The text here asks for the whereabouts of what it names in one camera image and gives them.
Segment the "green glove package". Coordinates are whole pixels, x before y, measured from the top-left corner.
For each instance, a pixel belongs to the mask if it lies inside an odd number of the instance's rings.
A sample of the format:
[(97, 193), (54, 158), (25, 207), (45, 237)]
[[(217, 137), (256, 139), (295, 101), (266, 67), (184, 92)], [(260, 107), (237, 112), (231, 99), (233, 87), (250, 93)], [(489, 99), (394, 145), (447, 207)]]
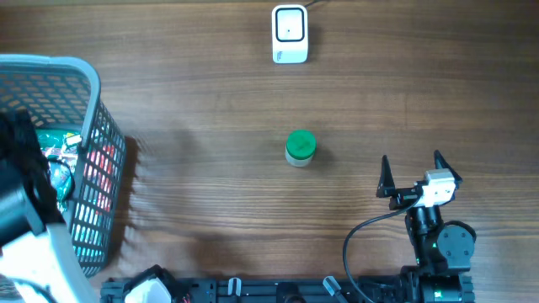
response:
[(56, 191), (56, 205), (61, 213), (68, 209), (68, 200), (75, 189), (77, 146), (82, 141), (77, 131), (38, 129), (40, 149), (49, 163), (51, 186)]

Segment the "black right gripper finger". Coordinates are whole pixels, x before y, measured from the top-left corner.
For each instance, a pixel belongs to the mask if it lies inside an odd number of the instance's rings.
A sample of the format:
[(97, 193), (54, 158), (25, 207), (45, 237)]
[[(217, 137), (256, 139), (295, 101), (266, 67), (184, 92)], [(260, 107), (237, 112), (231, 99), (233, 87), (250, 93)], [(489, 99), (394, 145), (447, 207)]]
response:
[(392, 176), (390, 163), (387, 155), (382, 157), (381, 174), (376, 189), (377, 198), (388, 198), (397, 195), (397, 189)]
[(462, 184), (462, 177), (451, 167), (451, 165), (445, 160), (439, 150), (434, 151), (434, 161), (436, 169), (448, 169), (455, 179), (456, 185)]

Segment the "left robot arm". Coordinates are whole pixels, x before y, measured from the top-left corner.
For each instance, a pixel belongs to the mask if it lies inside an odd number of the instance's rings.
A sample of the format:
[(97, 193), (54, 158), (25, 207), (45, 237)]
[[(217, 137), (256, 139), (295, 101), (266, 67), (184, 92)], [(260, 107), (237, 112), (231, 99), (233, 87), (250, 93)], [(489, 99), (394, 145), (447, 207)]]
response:
[(112, 220), (81, 203), (57, 207), (50, 161), (27, 110), (1, 115), (1, 274), (27, 302), (189, 302), (189, 289), (154, 265), (96, 294), (88, 276), (105, 258)]

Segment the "green lidded jar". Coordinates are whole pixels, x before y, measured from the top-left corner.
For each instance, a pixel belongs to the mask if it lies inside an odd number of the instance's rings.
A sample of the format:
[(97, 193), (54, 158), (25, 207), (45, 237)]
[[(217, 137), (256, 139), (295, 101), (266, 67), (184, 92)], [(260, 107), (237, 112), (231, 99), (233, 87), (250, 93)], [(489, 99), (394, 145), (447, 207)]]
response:
[(305, 167), (317, 149), (315, 135), (309, 130), (294, 130), (286, 141), (286, 160), (294, 167)]

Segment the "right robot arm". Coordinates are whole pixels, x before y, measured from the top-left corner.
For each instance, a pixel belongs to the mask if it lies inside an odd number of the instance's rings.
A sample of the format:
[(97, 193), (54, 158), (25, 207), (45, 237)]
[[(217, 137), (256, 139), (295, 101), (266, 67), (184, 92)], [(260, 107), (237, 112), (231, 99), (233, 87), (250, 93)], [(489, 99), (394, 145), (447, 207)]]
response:
[(435, 167), (408, 188), (398, 188), (388, 158), (382, 158), (378, 198), (389, 198), (390, 210), (403, 210), (416, 264), (404, 266), (393, 278), (394, 290), (379, 301), (474, 302), (471, 269), (477, 233), (462, 221), (444, 221), (441, 207), (455, 199), (462, 177), (439, 151)]

